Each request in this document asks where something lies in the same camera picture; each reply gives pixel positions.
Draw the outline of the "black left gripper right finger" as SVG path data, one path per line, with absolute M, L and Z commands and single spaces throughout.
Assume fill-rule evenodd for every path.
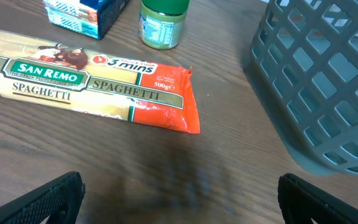
M 286 224 L 358 224 L 358 209 L 295 174 L 279 178 L 278 203 Z

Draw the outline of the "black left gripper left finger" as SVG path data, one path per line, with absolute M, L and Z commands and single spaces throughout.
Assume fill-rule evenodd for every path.
M 85 184 L 71 171 L 0 207 L 0 224 L 75 223 Z

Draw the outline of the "grey plastic basket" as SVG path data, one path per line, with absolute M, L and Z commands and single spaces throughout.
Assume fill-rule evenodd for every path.
M 292 159 L 358 175 L 358 0 L 271 0 L 246 74 Z

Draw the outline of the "Kleenex tissue multipack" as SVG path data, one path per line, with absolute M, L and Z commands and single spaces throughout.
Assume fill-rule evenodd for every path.
M 52 24 L 101 40 L 129 0 L 43 0 Z

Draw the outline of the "green lid pesto jar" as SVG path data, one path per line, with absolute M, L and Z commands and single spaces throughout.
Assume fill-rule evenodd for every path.
M 176 47 L 183 33 L 190 0 L 141 0 L 139 37 L 153 49 Z

